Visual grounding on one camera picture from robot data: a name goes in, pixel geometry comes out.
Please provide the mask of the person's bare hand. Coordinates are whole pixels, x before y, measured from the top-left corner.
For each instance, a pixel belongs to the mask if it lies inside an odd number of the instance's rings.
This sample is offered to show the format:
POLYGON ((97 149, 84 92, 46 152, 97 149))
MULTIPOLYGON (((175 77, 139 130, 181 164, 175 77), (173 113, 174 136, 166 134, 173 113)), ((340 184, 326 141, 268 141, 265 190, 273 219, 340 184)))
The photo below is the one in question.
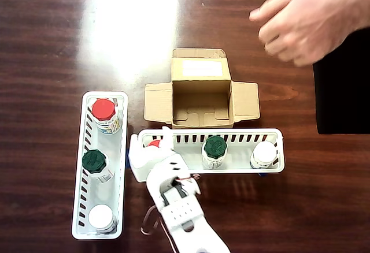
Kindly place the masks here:
POLYGON ((355 29, 353 0, 266 0, 249 14, 262 21, 259 40, 269 55, 310 65, 335 50, 355 29))

